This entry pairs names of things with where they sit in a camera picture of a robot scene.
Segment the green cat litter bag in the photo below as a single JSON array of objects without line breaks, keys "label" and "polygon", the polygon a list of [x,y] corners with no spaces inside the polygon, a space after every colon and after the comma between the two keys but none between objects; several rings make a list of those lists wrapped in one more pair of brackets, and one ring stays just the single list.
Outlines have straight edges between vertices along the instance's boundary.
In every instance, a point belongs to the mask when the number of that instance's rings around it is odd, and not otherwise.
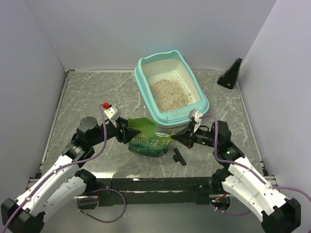
[{"label": "green cat litter bag", "polygon": [[168,152],[169,144],[175,141],[172,134],[158,132],[158,123],[147,117],[128,119],[128,127],[140,131],[128,145],[133,153],[160,157]]}]

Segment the teal litter box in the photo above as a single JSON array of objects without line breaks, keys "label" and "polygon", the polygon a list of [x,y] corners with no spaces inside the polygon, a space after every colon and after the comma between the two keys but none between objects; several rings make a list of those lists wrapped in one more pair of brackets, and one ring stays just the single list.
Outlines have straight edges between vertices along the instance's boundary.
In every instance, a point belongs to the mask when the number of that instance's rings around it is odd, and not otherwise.
[{"label": "teal litter box", "polygon": [[164,128],[188,123],[193,109],[209,110],[205,93],[177,50],[139,59],[134,76],[152,118]]}]

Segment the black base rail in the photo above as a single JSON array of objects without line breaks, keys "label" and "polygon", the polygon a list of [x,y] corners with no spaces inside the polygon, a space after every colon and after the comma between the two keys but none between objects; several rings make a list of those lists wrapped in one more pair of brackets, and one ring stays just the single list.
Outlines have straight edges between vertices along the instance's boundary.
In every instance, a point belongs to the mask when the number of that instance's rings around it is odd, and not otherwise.
[{"label": "black base rail", "polygon": [[209,205],[225,192],[212,177],[98,178],[92,188],[78,197],[98,197],[99,206],[123,204],[119,191],[129,204],[195,203]]}]

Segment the cat litter in box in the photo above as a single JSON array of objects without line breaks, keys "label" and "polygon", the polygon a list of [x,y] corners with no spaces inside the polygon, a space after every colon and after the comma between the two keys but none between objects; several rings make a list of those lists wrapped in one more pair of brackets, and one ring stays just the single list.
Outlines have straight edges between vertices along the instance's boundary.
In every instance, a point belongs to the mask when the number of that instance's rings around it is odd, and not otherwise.
[{"label": "cat litter in box", "polygon": [[179,77],[159,79],[149,84],[155,103],[161,113],[177,110],[192,104],[192,96]]}]

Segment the black wedge stand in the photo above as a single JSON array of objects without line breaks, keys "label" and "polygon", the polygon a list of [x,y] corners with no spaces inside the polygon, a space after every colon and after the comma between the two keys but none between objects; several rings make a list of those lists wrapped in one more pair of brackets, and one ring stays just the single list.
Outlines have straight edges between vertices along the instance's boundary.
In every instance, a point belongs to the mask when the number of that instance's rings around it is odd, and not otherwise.
[{"label": "black wedge stand", "polygon": [[232,66],[218,78],[217,84],[232,90],[237,83],[242,61],[242,58],[237,58]]}]

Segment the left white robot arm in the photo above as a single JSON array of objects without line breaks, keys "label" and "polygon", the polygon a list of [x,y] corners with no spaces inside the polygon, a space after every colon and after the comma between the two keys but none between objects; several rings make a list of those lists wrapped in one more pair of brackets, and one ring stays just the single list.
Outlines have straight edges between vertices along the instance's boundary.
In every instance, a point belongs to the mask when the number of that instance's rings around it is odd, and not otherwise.
[{"label": "left white robot arm", "polygon": [[98,157],[93,147],[113,137],[126,144],[139,133],[140,130],[129,128],[128,121],[122,117],[116,124],[104,119],[101,125],[94,117],[83,118],[72,141],[48,172],[18,198],[7,198],[1,204],[4,228],[13,233],[41,232],[44,217],[51,208],[62,206],[74,196],[94,193],[96,177],[82,168]]}]

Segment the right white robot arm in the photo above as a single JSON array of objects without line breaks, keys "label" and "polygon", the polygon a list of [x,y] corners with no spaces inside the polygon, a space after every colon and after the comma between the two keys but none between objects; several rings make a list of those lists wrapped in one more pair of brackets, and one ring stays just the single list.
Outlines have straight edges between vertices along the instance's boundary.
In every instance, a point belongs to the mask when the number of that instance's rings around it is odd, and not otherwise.
[{"label": "right white robot arm", "polygon": [[214,148],[216,161],[223,166],[212,175],[212,188],[227,192],[243,203],[261,222],[266,233],[291,233],[301,225],[301,205],[289,199],[251,165],[246,155],[231,141],[224,121],[210,130],[196,128],[194,121],[172,139],[192,148],[195,143]]}]

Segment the black bag clip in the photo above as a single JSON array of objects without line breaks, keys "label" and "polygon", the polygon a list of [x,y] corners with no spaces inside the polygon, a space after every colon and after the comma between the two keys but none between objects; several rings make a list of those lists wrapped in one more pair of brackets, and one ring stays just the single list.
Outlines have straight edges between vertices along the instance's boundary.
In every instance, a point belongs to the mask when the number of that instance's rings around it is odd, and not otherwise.
[{"label": "black bag clip", "polygon": [[174,148],[173,151],[174,151],[174,155],[173,155],[174,161],[176,163],[180,163],[182,166],[186,166],[187,163],[186,163],[185,159],[183,158],[183,156],[181,155],[178,148]]}]

